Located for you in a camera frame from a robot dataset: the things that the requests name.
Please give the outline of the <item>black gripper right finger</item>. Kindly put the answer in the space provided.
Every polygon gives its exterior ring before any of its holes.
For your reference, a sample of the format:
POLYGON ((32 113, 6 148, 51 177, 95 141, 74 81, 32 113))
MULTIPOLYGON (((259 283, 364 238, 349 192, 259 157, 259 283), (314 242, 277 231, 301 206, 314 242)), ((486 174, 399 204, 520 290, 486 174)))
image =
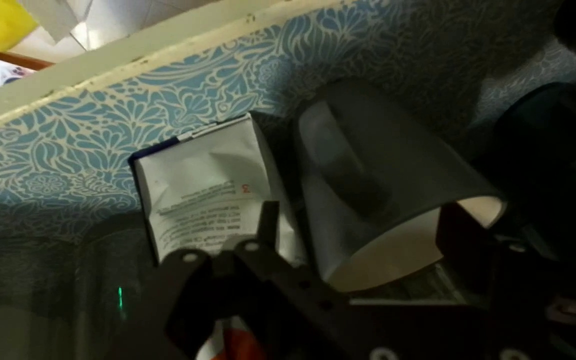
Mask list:
POLYGON ((500 240, 461 206, 437 220, 437 249, 458 284, 477 296, 495 360, 576 360, 576 261, 500 240))

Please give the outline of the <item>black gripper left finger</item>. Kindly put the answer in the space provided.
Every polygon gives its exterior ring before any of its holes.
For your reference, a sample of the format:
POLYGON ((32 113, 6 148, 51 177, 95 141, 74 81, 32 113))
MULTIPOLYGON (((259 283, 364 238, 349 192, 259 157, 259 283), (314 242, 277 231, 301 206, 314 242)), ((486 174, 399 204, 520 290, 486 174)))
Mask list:
POLYGON ((210 257, 199 250, 177 250, 163 268, 177 270, 181 278, 166 335, 186 360, 194 360, 216 323, 243 310, 245 270, 233 252, 210 257))

